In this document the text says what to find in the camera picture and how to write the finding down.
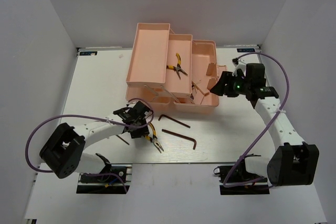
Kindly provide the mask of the small dark hex key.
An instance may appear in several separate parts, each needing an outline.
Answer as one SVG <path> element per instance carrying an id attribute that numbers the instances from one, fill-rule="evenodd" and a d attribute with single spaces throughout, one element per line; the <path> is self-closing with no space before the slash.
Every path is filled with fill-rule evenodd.
<path id="1" fill-rule="evenodd" d="M 130 145 L 130 143 L 127 142 L 127 141 L 126 141 L 124 138 L 122 138 L 121 136 L 116 135 L 116 137 L 117 137 L 118 139 L 120 139 L 122 142 L 126 143 L 127 145 Z"/>

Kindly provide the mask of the yellow needle nose pliers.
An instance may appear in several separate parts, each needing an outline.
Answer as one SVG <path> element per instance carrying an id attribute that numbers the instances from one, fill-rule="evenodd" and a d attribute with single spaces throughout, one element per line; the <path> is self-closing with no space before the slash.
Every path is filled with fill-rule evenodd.
<path id="1" fill-rule="evenodd" d="M 152 143 L 155 148 L 162 153 L 164 151 L 162 145 L 160 144 L 160 142 L 158 141 L 157 135 L 156 135 L 156 130 L 155 127 L 152 123 L 149 123 L 148 126 L 151 128 L 152 130 L 152 136 L 146 135 L 144 138 L 146 140 L 148 140 L 150 143 Z"/>

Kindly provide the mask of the yellow side cutter pliers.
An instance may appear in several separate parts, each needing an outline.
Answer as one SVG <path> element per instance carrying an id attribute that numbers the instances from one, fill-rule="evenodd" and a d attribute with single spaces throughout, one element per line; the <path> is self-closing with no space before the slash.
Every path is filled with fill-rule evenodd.
<path id="1" fill-rule="evenodd" d="M 176 64 L 176 66 L 167 65 L 166 69 L 175 71 L 179 79 L 181 78 L 180 73 L 184 74 L 185 76 L 188 76 L 188 74 L 181 67 L 181 56 L 180 56 L 180 54 L 176 53 L 175 55 L 177 57 L 177 64 Z"/>

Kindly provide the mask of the pink plastic tool box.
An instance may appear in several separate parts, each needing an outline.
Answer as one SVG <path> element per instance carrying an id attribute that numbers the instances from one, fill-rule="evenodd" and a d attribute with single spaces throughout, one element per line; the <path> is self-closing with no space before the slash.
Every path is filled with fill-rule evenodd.
<path id="1" fill-rule="evenodd" d="M 176 34 L 169 23 L 138 23 L 126 78 L 126 99 L 141 98 L 155 111 L 212 113 L 219 97 L 210 89 L 227 69 L 217 63 L 216 44 L 195 40 L 191 34 Z M 188 74 L 166 69 L 176 66 L 176 53 Z M 192 81 L 201 80 L 202 93 L 192 94 Z"/>

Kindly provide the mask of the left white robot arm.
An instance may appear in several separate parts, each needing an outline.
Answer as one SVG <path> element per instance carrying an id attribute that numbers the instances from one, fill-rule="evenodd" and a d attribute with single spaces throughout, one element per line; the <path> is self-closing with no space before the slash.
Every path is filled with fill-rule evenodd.
<path id="1" fill-rule="evenodd" d="M 39 155 L 60 179 L 73 172 L 89 173 L 101 182 L 110 178 L 108 160 L 100 154 L 87 154 L 89 146 L 111 136 L 129 133 L 132 138 L 149 133 L 146 117 L 152 108 L 142 101 L 113 111 L 105 118 L 93 118 L 93 122 L 71 126 L 59 124 L 42 147 Z"/>

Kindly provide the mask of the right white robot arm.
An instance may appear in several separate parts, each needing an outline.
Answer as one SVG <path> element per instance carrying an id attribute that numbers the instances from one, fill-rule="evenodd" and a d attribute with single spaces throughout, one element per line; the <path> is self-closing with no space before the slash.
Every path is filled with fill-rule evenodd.
<path id="1" fill-rule="evenodd" d="M 235 71 L 223 71 L 210 92 L 235 98 L 244 95 L 266 125 L 266 132 L 274 143 L 271 158 L 247 153 L 238 165 L 227 173 L 224 184 L 232 185 L 231 174 L 252 183 L 266 178 L 273 186 L 310 185 L 319 158 L 314 144 L 307 144 L 282 110 L 275 88 L 266 85 L 265 67 L 261 63 L 238 65 Z"/>

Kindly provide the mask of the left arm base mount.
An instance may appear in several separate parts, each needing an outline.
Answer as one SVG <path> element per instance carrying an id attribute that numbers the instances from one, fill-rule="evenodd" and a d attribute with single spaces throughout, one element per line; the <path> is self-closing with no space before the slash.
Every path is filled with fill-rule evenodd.
<path id="1" fill-rule="evenodd" d="M 132 179 L 132 165 L 112 165 L 102 173 L 113 173 L 114 175 L 87 176 L 79 175 L 77 183 L 77 194 L 97 195 L 125 195 L 130 188 Z"/>

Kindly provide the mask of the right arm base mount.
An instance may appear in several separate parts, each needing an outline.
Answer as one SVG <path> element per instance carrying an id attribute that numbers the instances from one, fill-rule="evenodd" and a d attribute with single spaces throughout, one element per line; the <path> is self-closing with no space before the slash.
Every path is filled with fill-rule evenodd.
<path id="1" fill-rule="evenodd" d="M 266 178 L 257 182 L 251 183 L 250 180 L 257 179 L 259 176 L 256 174 L 248 173 L 240 165 L 233 174 L 229 177 L 227 185 L 243 183 L 235 187 L 227 188 L 224 186 L 224 180 L 229 173 L 232 165 L 217 166 L 213 170 L 215 177 L 219 178 L 219 190 L 221 196 L 242 196 L 242 195 L 268 195 L 270 188 Z"/>

